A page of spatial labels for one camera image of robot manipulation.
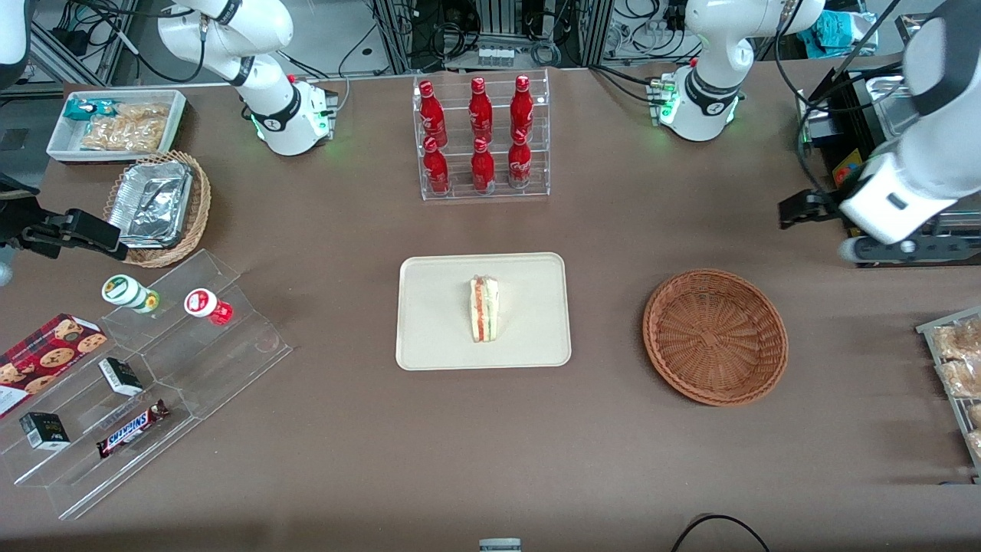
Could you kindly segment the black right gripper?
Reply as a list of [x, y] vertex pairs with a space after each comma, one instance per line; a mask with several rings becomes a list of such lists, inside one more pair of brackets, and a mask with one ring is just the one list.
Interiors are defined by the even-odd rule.
[[34, 196], [1, 199], [1, 248], [58, 258], [61, 249], [74, 245], [116, 261], [125, 261], [129, 254], [119, 228], [87, 211], [49, 211]]

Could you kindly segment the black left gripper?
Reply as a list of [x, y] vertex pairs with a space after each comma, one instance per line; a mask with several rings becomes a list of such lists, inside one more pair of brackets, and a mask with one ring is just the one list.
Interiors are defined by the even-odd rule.
[[841, 218], [833, 195], [800, 191], [780, 203], [780, 229], [786, 230], [803, 222], [827, 222]]

